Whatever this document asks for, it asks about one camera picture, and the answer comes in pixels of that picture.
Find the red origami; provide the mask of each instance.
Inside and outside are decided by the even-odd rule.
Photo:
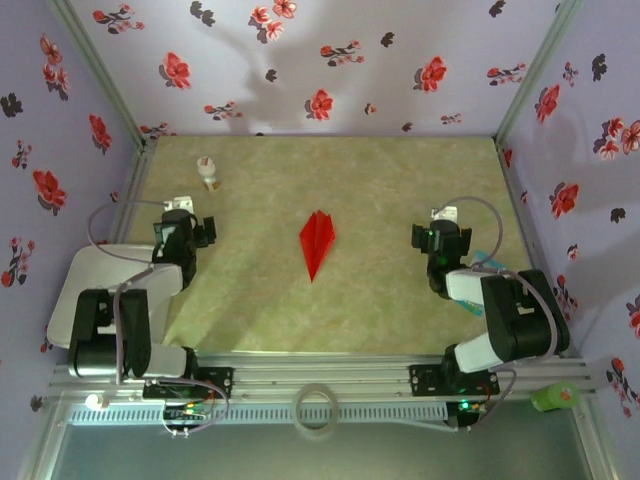
[[[331,215],[320,210],[312,213],[309,221],[300,232],[300,243],[312,282],[335,239],[336,232],[333,230]]]

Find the tape roll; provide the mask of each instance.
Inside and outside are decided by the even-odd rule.
[[[309,395],[321,395],[329,401],[329,405],[331,406],[331,415],[329,417],[329,421],[326,425],[320,428],[309,427],[302,423],[300,419],[300,410],[302,408],[302,401],[307,398]],[[334,395],[334,393],[329,390],[328,387],[322,385],[320,383],[310,383],[309,385],[305,385],[300,389],[300,391],[296,394],[293,399],[291,416],[293,418],[293,424],[296,429],[300,433],[302,433],[305,437],[313,438],[313,439],[322,439],[329,436],[336,427],[336,423],[338,423],[338,399]]]

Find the green tabletop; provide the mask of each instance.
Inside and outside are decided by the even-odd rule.
[[[208,192],[196,160],[211,157],[221,187]],[[505,225],[497,260],[527,260],[489,138],[164,137],[142,199],[190,195],[214,215],[215,245],[173,298],[165,342],[216,351],[442,353],[486,330],[483,317],[429,290],[411,225],[459,195],[493,203]],[[336,241],[313,283],[298,234],[330,214]],[[497,235],[482,205],[460,203],[471,252]],[[161,212],[138,209],[132,243],[153,243]]]

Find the green cup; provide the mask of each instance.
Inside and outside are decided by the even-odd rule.
[[[580,402],[580,390],[571,382],[558,382],[531,394],[531,404],[539,412],[573,408]]]

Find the small bottle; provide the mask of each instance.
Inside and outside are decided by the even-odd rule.
[[[220,182],[216,178],[216,166],[209,157],[200,157],[196,165],[198,166],[198,174],[207,190],[213,192],[220,188]]]

